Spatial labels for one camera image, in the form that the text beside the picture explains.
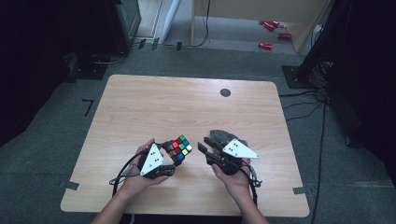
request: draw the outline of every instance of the hand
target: hand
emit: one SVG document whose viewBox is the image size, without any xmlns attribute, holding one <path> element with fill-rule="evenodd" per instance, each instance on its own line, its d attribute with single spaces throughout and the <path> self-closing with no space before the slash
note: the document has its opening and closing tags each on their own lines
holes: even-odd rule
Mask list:
<svg viewBox="0 0 396 224">
<path fill-rule="evenodd" d="M 246 166 L 248 161 L 245 159 L 243 161 L 244 165 L 242 169 L 249 174 L 250 171 Z M 224 183 L 225 188 L 234 199 L 250 197 L 248 178 L 241 171 L 238 171 L 235 175 L 226 175 L 216 164 L 212 164 L 212 169 L 216 177 Z"/>
<path fill-rule="evenodd" d="M 146 148 L 150 147 L 154 143 L 154 138 L 151 138 L 145 145 L 139 147 L 136 153 L 145 150 Z M 136 157 L 133 161 L 131 161 L 131 165 L 134 165 L 134 169 L 128 175 L 137 175 L 134 177 L 126 177 L 122 187 L 119 189 L 118 192 L 122 193 L 131 200 L 134 196 L 142 193 L 145 191 L 146 188 L 152 185 L 159 185 L 164 180 L 168 178 L 168 176 L 159 176 L 155 179 L 149 179 L 141 176 L 139 173 L 139 169 L 137 169 L 137 164 L 139 163 L 140 156 Z"/>
</svg>

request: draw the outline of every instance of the finger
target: finger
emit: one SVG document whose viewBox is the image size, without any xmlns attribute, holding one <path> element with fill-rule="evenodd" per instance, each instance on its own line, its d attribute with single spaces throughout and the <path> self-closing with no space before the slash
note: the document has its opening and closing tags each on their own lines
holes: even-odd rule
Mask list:
<svg viewBox="0 0 396 224">
<path fill-rule="evenodd" d="M 154 139 L 154 138 L 151 138 L 150 140 L 148 140 L 148 142 L 147 142 L 145 145 L 140 146 L 140 147 L 137 149 L 137 152 L 145 150 L 146 148 L 148 148 L 149 146 L 151 146 L 154 142 L 155 142 L 155 139 Z"/>
<path fill-rule="evenodd" d="M 155 179 L 152 180 L 152 185 L 159 185 L 163 181 L 165 181 L 166 179 L 168 179 L 167 175 L 158 176 L 158 177 L 156 177 Z"/>
<path fill-rule="evenodd" d="M 223 176 L 223 172 L 222 172 L 222 170 L 216 165 L 216 164 L 212 164 L 211 165 L 212 166 L 212 170 L 213 170 L 213 172 L 215 173 L 215 175 L 218 177 L 218 178 L 221 178 L 222 176 Z"/>
</svg>

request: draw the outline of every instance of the red clamp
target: red clamp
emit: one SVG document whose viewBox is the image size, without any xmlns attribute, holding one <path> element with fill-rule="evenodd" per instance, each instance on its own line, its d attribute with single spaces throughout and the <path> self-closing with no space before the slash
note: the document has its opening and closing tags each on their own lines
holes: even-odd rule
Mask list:
<svg viewBox="0 0 396 224">
<path fill-rule="evenodd" d="M 279 21 L 270 21 L 270 23 L 273 24 L 275 28 L 279 27 Z"/>
<path fill-rule="evenodd" d="M 279 33 L 277 38 L 280 38 L 280 39 L 291 39 L 291 34 Z"/>
<path fill-rule="evenodd" d="M 265 43 L 265 42 L 260 42 L 260 44 L 259 44 L 259 48 L 261 48 L 261 49 L 269 49 L 269 50 L 271 50 L 272 46 L 273 46 L 272 44 Z"/>
<path fill-rule="evenodd" d="M 265 28 L 267 28 L 269 31 L 274 31 L 275 30 L 275 26 L 269 21 L 265 21 L 262 25 Z"/>
</svg>

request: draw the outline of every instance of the rubik's cube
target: rubik's cube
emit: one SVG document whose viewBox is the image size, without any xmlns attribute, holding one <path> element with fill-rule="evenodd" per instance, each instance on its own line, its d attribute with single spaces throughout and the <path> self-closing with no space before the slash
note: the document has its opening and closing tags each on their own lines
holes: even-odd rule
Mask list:
<svg viewBox="0 0 396 224">
<path fill-rule="evenodd" d="M 175 165 L 180 165 L 186 156 L 192 151 L 192 146 L 182 134 L 172 144 L 166 146 L 165 151 L 168 153 Z"/>
</svg>

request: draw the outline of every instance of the forearm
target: forearm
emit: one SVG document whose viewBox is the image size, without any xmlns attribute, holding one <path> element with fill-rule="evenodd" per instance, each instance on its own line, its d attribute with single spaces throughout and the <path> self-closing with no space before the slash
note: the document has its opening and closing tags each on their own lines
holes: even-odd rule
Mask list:
<svg viewBox="0 0 396 224">
<path fill-rule="evenodd" d="M 122 191 L 117 192 L 107 203 L 102 212 L 93 220 L 92 224 L 120 223 L 124 209 L 130 200 L 131 197 L 127 196 Z"/>
<path fill-rule="evenodd" d="M 246 224 L 267 224 L 269 223 L 262 212 L 257 208 L 256 204 L 250 198 L 250 195 L 233 196 L 236 204 L 241 211 L 242 217 Z"/>
</svg>

